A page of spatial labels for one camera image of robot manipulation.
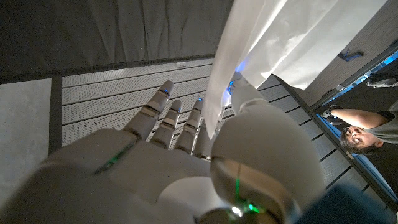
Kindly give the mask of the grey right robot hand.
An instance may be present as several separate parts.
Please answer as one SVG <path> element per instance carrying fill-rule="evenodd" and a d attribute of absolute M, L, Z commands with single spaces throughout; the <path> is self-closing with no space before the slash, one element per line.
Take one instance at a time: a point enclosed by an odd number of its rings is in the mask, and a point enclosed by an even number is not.
<path fill-rule="evenodd" d="M 306 132 L 240 73 L 234 116 L 209 137 L 197 100 L 178 139 L 180 103 L 159 115 L 165 82 L 121 130 L 100 129 L 48 156 L 1 209 L 2 223 L 218 223 L 256 212 L 294 223 L 325 191 Z"/>

